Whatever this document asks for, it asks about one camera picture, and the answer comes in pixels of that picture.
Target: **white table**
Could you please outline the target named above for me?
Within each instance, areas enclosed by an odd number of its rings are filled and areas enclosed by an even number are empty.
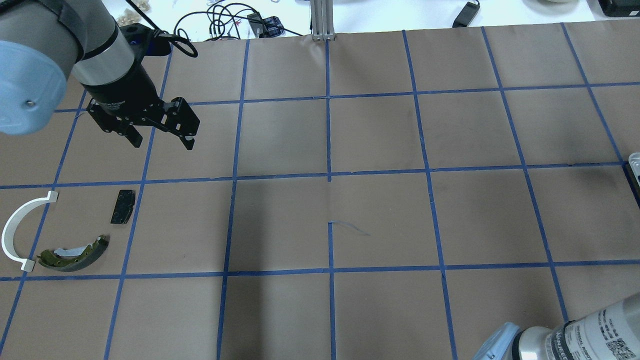
[[[124,0],[103,0],[114,17],[124,12]],[[243,0],[263,17],[276,15],[285,28],[309,34],[310,8],[304,0]],[[333,0],[336,33],[365,33],[413,29],[450,28],[467,0]],[[188,12],[204,11],[207,0],[150,0],[148,15],[158,26],[173,31],[176,21]],[[602,13],[598,0],[551,3],[547,0],[481,0],[481,9],[471,26],[544,24],[594,21],[611,18]],[[206,15],[193,15],[181,25],[194,41],[209,38]],[[244,20],[242,38],[253,37]]]

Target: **power adapter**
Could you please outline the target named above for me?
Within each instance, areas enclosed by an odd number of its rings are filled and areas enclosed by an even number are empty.
[[[640,16],[640,0],[599,0],[606,16]]]
[[[467,2],[464,8],[460,11],[456,20],[453,22],[454,28],[466,28],[469,23],[476,17],[476,14],[480,10],[480,2],[477,4]]]
[[[275,38],[284,34],[282,22],[277,16],[263,19],[260,13],[251,13],[246,18],[249,20],[249,25],[257,38]]]

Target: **black cable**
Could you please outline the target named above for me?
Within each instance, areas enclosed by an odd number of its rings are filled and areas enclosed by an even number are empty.
[[[196,49],[195,46],[193,46],[193,44],[189,41],[188,38],[181,37],[179,33],[176,34],[175,30],[174,30],[174,34],[169,34],[169,31],[161,30],[160,27],[156,25],[155,22],[153,22],[153,20],[151,20],[151,18],[147,16],[147,14],[145,14],[142,10],[140,10],[140,8],[138,8],[137,5],[133,3],[133,0],[125,0],[125,1],[127,2],[127,4],[129,4],[129,6],[133,8],[133,10],[136,10],[136,12],[140,16],[142,16],[156,31],[159,31],[159,34],[156,35],[156,37],[166,38],[167,41],[173,44],[173,46],[175,46],[178,50],[182,51],[186,56],[189,56],[191,58],[198,57],[198,50]],[[191,50],[191,52],[187,51],[185,48],[183,48],[179,44],[186,45]]]
[[[231,14],[231,10],[229,10],[229,8],[228,8],[229,6],[230,5],[222,6],[222,5],[219,5],[218,3],[216,3],[214,5],[214,7],[213,7],[213,12],[216,13],[216,8],[220,7],[220,14],[222,14],[223,12],[226,11],[228,13],[228,15],[233,15],[233,14]],[[220,36],[223,36],[225,34],[225,32],[227,31],[227,24],[229,24],[232,21],[234,23],[234,28],[236,29],[236,34],[237,34],[238,37],[240,37],[240,31],[238,30],[238,25],[236,23],[235,17],[231,17],[231,19],[229,19],[228,21],[222,22],[222,19],[221,19],[220,15],[214,21],[214,22],[217,22],[218,24],[215,25],[213,34],[211,33],[211,26],[209,26],[209,34],[211,35],[212,38],[213,38],[213,35],[218,36],[218,33],[220,33]]]
[[[200,13],[210,14],[210,13],[212,13],[212,12],[191,12],[191,13],[188,13],[188,14],[186,14],[186,15],[182,16],[182,17],[178,20],[178,22],[176,22],[176,23],[175,23],[175,27],[173,27],[173,33],[174,33],[174,34],[177,34],[178,25],[179,25],[179,24],[180,24],[180,23],[181,23],[181,22],[182,22],[186,17],[192,16],[192,15],[196,15],[196,14],[200,14]],[[255,21],[256,21],[256,19],[249,19],[249,18],[247,18],[247,17],[243,17],[243,16],[227,15],[227,14],[220,14],[220,13],[214,13],[213,15],[219,15],[219,16],[231,16],[231,17],[236,17],[236,18],[238,18],[238,19],[245,19],[245,20],[249,20],[250,22],[255,22]],[[302,34],[300,34],[300,33],[295,32],[295,31],[291,31],[291,30],[289,30],[289,29],[287,29],[287,28],[285,28],[285,27],[283,27],[283,26],[278,26],[278,25],[274,25],[274,24],[269,24],[269,23],[264,22],[264,21],[261,21],[261,23],[262,23],[263,25],[265,25],[265,26],[270,27],[270,28],[281,29],[281,30],[287,31],[287,32],[289,32],[289,33],[292,33],[293,35],[298,35],[299,37],[304,36],[304,35],[302,35]]]
[[[133,10],[136,10],[136,12],[140,16],[142,16],[142,18],[145,19],[154,29],[160,30],[158,25],[156,25],[155,22],[153,20],[151,20],[151,18],[148,17],[146,13],[144,13],[142,10],[140,10],[140,8],[138,8],[138,6],[133,3],[133,0],[125,0],[125,1],[127,2],[127,4],[129,4],[129,6],[131,6],[133,8]]]
[[[176,35],[181,36],[180,31],[184,33],[183,38],[189,38],[189,34],[187,34],[187,31],[185,29],[178,29],[178,33]]]
[[[221,19],[221,16],[222,16],[222,15],[224,15],[224,16],[232,15],[232,14],[231,14],[231,10],[229,10],[228,8],[229,8],[229,6],[234,6],[234,5],[237,5],[237,4],[235,4],[235,3],[234,3],[234,4],[228,4],[228,5],[226,5],[226,6],[218,5],[218,6],[220,6],[220,7],[221,7],[221,11],[220,11],[220,13],[218,14],[218,19],[217,19],[217,21],[222,22],[222,19]],[[255,11],[255,9],[251,8],[251,6],[248,6],[248,5],[247,5],[246,7],[247,7],[246,9],[242,9],[242,10],[238,11],[237,13],[233,14],[233,15],[232,15],[232,17],[231,17],[231,19],[229,19],[229,20],[227,20],[226,22],[222,23],[222,29],[219,29],[219,31],[220,31],[220,35],[221,35],[221,36],[222,36],[222,35],[224,35],[224,34],[225,34],[225,32],[226,32],[226,30],[227,30],[226,25],[227,25],[227,24],[229,24],[230,22],[233,22],[233,24],[234,24],[234,25],[233,25],[233,27],[234,27],[234,29],[236,29],[236,35],[237,35],[237,37],[238,37],[238,38],[240,38],[240,29],[238,28],[238,24],[237,24],[237,21],[236,21],[236,17],[238,17],[238,14],[240,14],[241,12],[246,12],[246,11],[250,11],[250,10]]]
[[[223,1],[224,1],[224,0],[218,0],[218,1],[214,2],[213,4],[211,4],[211,5],[210,5],[210,7],[208,7],[208,8],[207,8],[207,11],[208,11],[208,12],[213,11],[213,8],[214,8],[217,4],[220,4],[220,3],[221,3],[221,2],[223,2]],[[212,18],[212,17],[210,17],[210,16],[208,16],[208,15],[207,15],[207,17],[209,18],[209,21],[213,22],[213,18]]]

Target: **grid square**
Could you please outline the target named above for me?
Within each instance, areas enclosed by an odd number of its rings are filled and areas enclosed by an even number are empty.
[[[471,359],[506,321],[521,329],[563,323],[548,268],[451,270],[447,285],[459,359]]]
[[[229,270],[328,265],[324,177],[239,181]]]
[[[194,106],[200,119],[196,144],[187,151],[176,136],[156,133],[147,179],[233,175],[238,105]]]
[[[583,84],[560,24],[486,29],[504,86]]]
[[[224,270],[231,182],[148,184],[129,274]]]
[[[555,261],[640,258],[640,209],[620,167],[529,173]]]
[[[547,261],[521,170],[435,172],[431,178],[447,264]]]
[[[337,37],[338,41],[329,43],[332,95],[412,90],[401,32],[339,34]]]
[[[102,359],[117,289],[117,280],[25,282],[3,360],[50,359],[51,354]]]
[[[0,219],[2,219],[0,220],[2,221],[0,225],[4,226],[4,222],[9,219],[13,212],[27,201],[46,197],[48,191],[49,189],[45,188],[0,190]],[[45,206],[39,206],[29,212],[27,216],[20,221],[20,225],[15,231],[13,247],[16,253],[22,258],[29,256],[38,231],[38,226],[42,220],[44,208]],[[20,263],[8,257],[0,256],[0,277],[20,277],[22,275],[20,266],[22,266]]]
[[[245,104],[240,176],[326,172],[326,103]]]
[[[222,359],[331,359],[328,274],[230,277]]]
[[[437,265],[424,174],[336,176],[331,216],[336,267]]]
[[[197,58],[174,51],[164,98],[189,102],[239,100],[247,40],[196,42]]]
[[[109,222],[118,192],[122,188],[132,189],[136,195],[139,191],[137,185],[56,190],[59,193],[58,201],[49,206],[35,255],[40,255],[46,249],[84,247],[93,243],[99,235],[105,234],[109,236],[109,247],[104,254],[90,266],[74,272],[74,275],[119,274],[129,242],[131,221],[126,225],[113,225]],[[37,265],[29,275],[60,275],[60,272]]]
[[[249,50],[244,98],[324,96],[325,72],[324,42],[311,35],[256,39]]]
[[[557,267],[569,319],[579,319],[640,291],[640,265]]]
[[[593,93],[622,158],[627,160],[629,155],[640,151],[640,127],[637,126],[640,86],[593,88]]]
[[[479,28],[406,32],[418,91],[496,88]]]
[[[3,331],[11,313],[19,283],[19,281],[0,282],[0,329]]]
[[[338,359],[451,358],[440,272],[335,274],[335,320]]]
[[[333,171],[424,168],[412,96],[331,101]]]
[[[29,135],[0,133],[0,168],[5,169],[0,184],[51,184],[74,116],[75,113],[55,113],[44,129]]]
[[[109,358],[215,359],[221,284],[210,277],[126,280]]]
[[[519,165],[499,92],[419,97],[431,168]]]
[[[575,22],[566,25],[590,83],[640,81],[636,21]]]
[[[617,161],[585,88],[506,94],[527,164]]]
[[[124,136],[103,133],[88,113],[78,118],[74,135],[60,173],[61,183],[94,181],[139,181],[147,157],[151,134],[148,127],[138,126],[144,140],[133,147]]]

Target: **white curved plastic part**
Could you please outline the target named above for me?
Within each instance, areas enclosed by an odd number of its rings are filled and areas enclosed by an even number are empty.
[[[640,186],[640,152],[634,152],[629,155],[629,166],[631,170],[634,172],[634,177],[638,185]]]
[[[4,225],[4,230],[2,230],[2,250],[11,260],[22,263],[22,266],[20,267],[22,271],[31,272],[36,263],[30,259],[23,259],[15,253],[15,249],[13,248],[13,236],[15,235],[15,230],[18,228],[18,224],[20,224],[22,219],[27,216],[31,210],[39,207],[40,205],[56,202],[57,200],[57,192],[49,192],[47,197],[33,199],[19,207]]]

